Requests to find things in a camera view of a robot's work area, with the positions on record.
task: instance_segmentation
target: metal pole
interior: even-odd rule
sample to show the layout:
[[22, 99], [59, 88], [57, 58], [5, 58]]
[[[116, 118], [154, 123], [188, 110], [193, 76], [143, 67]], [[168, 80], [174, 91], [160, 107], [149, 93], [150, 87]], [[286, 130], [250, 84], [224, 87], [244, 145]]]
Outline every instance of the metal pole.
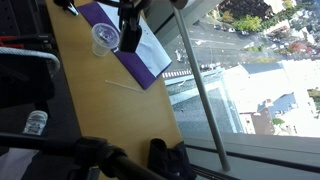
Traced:
[[194, 74], [194, 79], [196, 81], [196, 84], [197, 84], [197, 87], [199, 90], [200, 98], [201, 98], [201, 101], [202, 101], [202, 104], [204, 107], [204, 111], [205, 111], [207, 119], [208, 119], [209, 127], [210, 127], [212, 137], [214, 139], [214, 143], [215, 143], [217, 151], [218, 151], [218, 155], [220, 158], [220, 162], [222, 164], [222, 168], [225, 171], [229, 171], [230, 165], [229, 165], [229, 162], [227, 159], [227, 153], [224, 149], [218, 126], [214, 120], [213, 113], [211, 111], [212, 108], [211, 108], [209, 98], [206, 93], [206, 89], [205, 89], [204, 84], [201, 79], [199, 65], [198, 65], [198, 62], [196, 61], [193, 49], [191, 47], [191, 42], [190, 42], [189, 34], [187, 32], [186, 25], [184, 23], [181, 12], [178, 9], [176, 9], [173, 5], [172, 5], [172, 8], [173, 8], [173, 12], [176, 17], [176, 20], [177, 20], [177, 24], [178, 24], [178, 27], [179, 27], [179, 30], [181, 33], [182, 40], [184, 42], [184, 45], [185, 45], [185, 48], [186, 48], [186, 51], [187, 51], [187, 54], [189, 57], [190, 66], [191, 66], [192, 72]]

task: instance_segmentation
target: window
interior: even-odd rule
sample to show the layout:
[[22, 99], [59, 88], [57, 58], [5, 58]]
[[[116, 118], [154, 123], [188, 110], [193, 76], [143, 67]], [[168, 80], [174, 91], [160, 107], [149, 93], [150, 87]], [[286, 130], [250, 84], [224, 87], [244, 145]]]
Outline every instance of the window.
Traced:
[[[167, 15], [155, 23], [154, 31], [172, 59], [163, 78], [181, 134], [190, 147], [215, 149], [172, 8], [163, 1], [156, 2], [159, 4], [166, 8], [158, 13]], [[153, 8], [148, 23], [157, 19]], [[274, 167], [264, 169], [268, 173], [279, 170], [281, 162], [319, 167], [313, 164], [319, 158], [320, 142], [319, 8], [316, 0], [203, 0], [182, 10], [231, 164], [241, 160], [272, 164]], [[204, 153], [201, 148], [188, 152]], [[199, 161], [205, 156], [194, 154], [189, 154], [191, 160], [205, 166]], [[261, 157], [281, 162], [257, 160]], [[221, 169], [210, 162], [207, 169]], [[303, 171], [300, 174], [305, 178], [319, 176], [308, 167], [296, 170], [291, 165], [281, 166], [283, 172], [296, 175]]]

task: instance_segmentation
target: desk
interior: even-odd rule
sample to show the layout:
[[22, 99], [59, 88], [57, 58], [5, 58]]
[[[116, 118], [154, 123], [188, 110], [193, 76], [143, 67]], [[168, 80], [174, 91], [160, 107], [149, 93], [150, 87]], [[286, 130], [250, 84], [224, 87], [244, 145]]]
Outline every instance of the desk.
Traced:
[[106, 138], [144, 166], [152, 138], [164, 139], [169, 147], [180, 142], [163, 78], [145, 92], [106, 83], [142, 90], [113, 53], [102, 58], [92, 53], [91, 27], [81, 15], [64, 12], [52, 0], [47, 7], [82, 135]]

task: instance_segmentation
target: small bottle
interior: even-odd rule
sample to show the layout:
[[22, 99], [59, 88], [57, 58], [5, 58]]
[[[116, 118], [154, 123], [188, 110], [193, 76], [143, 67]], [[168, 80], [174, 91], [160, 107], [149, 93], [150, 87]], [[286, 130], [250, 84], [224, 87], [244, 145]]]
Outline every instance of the small bottle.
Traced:
[[48, 114], [44, 111], [32, 111], [26, 122], [26, 126], [22, 133], [41, 135], [48, 120]]

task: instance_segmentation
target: purple paper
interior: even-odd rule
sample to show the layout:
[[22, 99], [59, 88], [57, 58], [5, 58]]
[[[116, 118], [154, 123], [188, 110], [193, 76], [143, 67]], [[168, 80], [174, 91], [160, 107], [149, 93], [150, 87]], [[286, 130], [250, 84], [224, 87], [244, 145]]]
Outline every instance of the purple paper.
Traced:
[[[78, 10], [92, 27], [97, 23], [106, 23], [117, 29], [97, 2], [79, 6]], [[136, 53], [112, 51], [143, 89], [147, 89], [156, 80]]]

